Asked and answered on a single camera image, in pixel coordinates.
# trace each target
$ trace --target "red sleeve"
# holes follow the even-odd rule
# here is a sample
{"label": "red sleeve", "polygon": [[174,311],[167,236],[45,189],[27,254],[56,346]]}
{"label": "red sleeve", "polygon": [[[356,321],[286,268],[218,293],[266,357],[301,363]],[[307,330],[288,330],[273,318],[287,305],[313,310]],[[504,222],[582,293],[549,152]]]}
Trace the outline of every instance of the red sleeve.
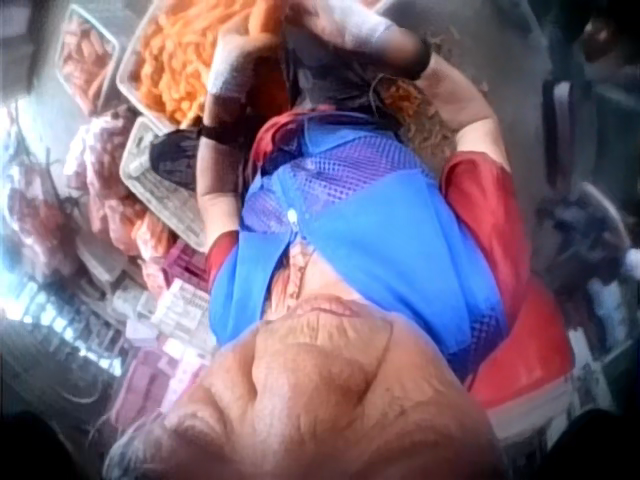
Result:
{"label": "red sleeve", "polygon": [[222,268],[225,260],[238,244],[239,234],[237,231],[225,232],[220,235],[207,254],[207,277],[209,278],[209,290],[216,281],[218,272]]}
{"label": "red sleeve", "polygon": [[458,152],[440,188],[484,253],[512,327],[524,301],[531,250],[511,174],[484,153]]}

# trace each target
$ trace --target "wrinkled skin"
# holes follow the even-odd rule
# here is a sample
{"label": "wrinkled skin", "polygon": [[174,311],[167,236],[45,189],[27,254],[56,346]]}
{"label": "wrinkled skin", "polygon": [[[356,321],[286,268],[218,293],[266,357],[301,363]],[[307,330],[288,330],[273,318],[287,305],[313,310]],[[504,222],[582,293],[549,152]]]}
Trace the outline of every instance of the wrinkled skin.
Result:
{"label": "wrinkled skin", "polygon": [[[191,443],[183,478],[500,473],[485,414],[429,338],[332,296],[304,300],[222,350],[163,421]],[[484,463],[498,467],[469,476]]]}

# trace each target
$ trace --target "elderly woman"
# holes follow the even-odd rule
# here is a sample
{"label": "elderly woman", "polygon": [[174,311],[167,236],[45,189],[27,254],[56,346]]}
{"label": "elderly woman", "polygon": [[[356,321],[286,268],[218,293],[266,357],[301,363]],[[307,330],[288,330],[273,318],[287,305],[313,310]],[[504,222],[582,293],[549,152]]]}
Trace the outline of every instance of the elderly woman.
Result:
{"label": "elderly woman", "polygon": [[[297,106],[258,135],[244,198],[245,98],[278,42],[239,17],[212,66],[197,187],[222,349],[171,411],[125,435],[105,476],[502,478],[463,387],[529,275],[496,117],[427,43],[359,3],[290,3]],[[440,186],[356,57],[415,80],[457,131]]]}

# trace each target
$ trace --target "white bandage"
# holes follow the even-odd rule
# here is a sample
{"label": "white bandage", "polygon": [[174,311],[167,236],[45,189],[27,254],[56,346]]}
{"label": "white bandage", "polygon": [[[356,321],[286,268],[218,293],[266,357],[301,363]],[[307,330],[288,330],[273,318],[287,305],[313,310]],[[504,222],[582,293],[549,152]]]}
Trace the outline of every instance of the white bandage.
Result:
{"label": "white bandage", "polygon": [[243,51],[242,46],[239,36],[218,39],[207,83],[209,93],[245,100],[253,81],[255,56]]}
{"label": "white bandage", "polygon": [[360,3],[359,0],[326,0],[333,17],[345,29],[347,48],[369,52],[380,35],[394,23]]}

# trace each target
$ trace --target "gray hair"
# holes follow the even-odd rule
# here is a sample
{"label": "gray hair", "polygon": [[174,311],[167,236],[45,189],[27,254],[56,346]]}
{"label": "gray hair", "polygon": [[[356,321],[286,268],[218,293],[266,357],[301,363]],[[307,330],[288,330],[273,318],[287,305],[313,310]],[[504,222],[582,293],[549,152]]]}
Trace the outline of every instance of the gray hair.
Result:
{"label": "gray hair", "polygon": [[105,480],[156,480],[165,476],[174,442],[163,418],[162,413],[156,413],[125,432],[107,455],[102,469]]}

